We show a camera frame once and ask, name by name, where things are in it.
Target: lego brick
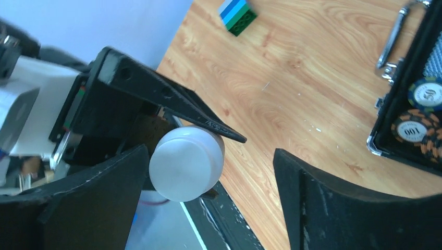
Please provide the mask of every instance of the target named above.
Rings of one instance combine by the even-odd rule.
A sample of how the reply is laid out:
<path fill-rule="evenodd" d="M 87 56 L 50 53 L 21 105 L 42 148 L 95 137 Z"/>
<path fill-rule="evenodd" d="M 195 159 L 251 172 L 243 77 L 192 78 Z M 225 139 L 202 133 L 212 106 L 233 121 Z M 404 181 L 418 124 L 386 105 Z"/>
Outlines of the lego brick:
<path fill-rule="evenodd" d="M 219 15 L 221 16 L 221 18 L 225 18 L 227 14 L 229 14 L 229 12 L 240 2 L 240 0 L 226 0 L 223 5 L 221 5 L 221 7 L 224 6 L 225 3 L 228 3 L 226 6 L 224 6 L 224 8 L 219 12 Z"/>
<path fill-rule="evenodd" d="M 252 10 L 248 10 L 235 25 L 229 29 L 234 36 L 238 36 L 246 27 L 256 18 L 256 14 Z"/>
<path fill-rule="evenodd" d="M 239 2 L 236 3 L 236 5 L 232 8 L 232 10 L 229 11 L 229 13 L 226 15 L 225 18 L 223 18 L 223 23 L 226 25 L 235 15 L 238 14 L 238 12 L 246 6 L 249 8 L 245 0 L 239 0 Z"/>
<path fill-rule="evenodd" d="M 239 19 L 241 19 L 241 17 L 244 16 L 249 10 L 250 8 L 248 7 L 248 5 L 244 5 L 237 13 L 235 13 L 232 18 L 225 24 L 227 30 L 231 29 L 235 25 L 235 23 L 237 23 Z"/>

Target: cable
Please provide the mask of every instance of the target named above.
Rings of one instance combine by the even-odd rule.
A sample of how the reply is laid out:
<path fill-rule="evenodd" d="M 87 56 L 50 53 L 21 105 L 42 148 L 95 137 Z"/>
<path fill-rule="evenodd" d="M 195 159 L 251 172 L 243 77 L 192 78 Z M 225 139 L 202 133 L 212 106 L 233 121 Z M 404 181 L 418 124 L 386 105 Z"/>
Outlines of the cable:
<path fill-rule="evenodd" d="M 164 201 L 161 201 L 161 202 L 148 202 L 148 201 L 142 201 L 142 200 L 138 201 L 139 204 L 146 205 L 146 206 L 161 206 L 161 205 L 167 204 L 168 202 L 170 202 L 169 199 L 165 199 Z"/>

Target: case latch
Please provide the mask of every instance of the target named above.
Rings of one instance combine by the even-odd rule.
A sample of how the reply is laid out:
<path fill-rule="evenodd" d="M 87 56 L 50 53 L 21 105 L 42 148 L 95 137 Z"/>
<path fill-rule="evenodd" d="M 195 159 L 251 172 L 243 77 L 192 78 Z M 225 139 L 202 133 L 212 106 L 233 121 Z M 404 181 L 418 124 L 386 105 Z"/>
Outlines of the case latch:
<path fill-rule="evenodd" d="M 387 63 L 385 63 L 385 65 L 383 67 L 381 67 L 377 70 L 377 74 L 380 77 L 387 79 L 390 86 L 392 86 L 394 83 L 393 76 L 396 73 L 396 69 L 398 68 L 398 65 L 399 65 L 399 63 L 392 64 L 390 62 L 387 62 Z"/>
<path fill-rule="evenodd" d="M 384 97 L 380 97 L 377 99 L 374 107 L 377 109 L 377 115 L 379 115 L 380 109 L 382 108 L 382 106 L 384 105 L 384 100 L 385 98 L 387 98 L 387 94 L 384 95 Z"/>

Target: wood grain surface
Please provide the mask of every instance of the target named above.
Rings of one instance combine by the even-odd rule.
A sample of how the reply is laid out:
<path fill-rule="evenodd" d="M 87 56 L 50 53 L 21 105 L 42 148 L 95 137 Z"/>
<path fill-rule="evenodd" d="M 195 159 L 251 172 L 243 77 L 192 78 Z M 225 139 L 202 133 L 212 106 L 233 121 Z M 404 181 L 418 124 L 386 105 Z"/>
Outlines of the wood grain surface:
<path fill-rule="evenodd" d="M 374 103 L 389 90 L 374 74 L 406 0 L 255 0 L 258 18 L 239 37 L 195 0 L 159 72 L 195 90 L 248 141 L 228 139 L 221 179 L 265 249 L 290 249 L 273 173 L 284 148 L 338 177 L 420 197 L 442 179 L 372 155 Z M 413 11 L 393 61 L 404 56 L 423 11 Z"/>

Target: white cylindrical object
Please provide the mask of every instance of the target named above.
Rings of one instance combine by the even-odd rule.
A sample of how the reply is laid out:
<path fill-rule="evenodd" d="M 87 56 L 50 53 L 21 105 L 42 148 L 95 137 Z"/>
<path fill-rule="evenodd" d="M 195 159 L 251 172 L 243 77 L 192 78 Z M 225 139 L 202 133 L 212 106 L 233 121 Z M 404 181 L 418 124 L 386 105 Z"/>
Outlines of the white cylindrical object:
<path fill-rule="evenodd" d="M 162 196 L 187 202 L 216 184 L 223 165 L 223 139 L 206 129 L 186 126 L 161 138 L 150 160 L 149 175 Z"/>

